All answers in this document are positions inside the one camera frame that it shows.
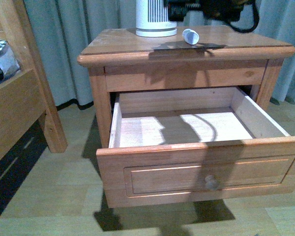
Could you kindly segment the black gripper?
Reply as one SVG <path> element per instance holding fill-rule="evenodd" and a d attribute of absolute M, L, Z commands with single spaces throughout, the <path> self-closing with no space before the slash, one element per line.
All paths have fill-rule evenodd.
<path fill-rule="evenodd" d="M 224 22 L 237 22 L 249 0 L 169 0 L 167 1 L 168 19 L 184 21 L 189 11 L 200 11 L 206 19 Z"/>

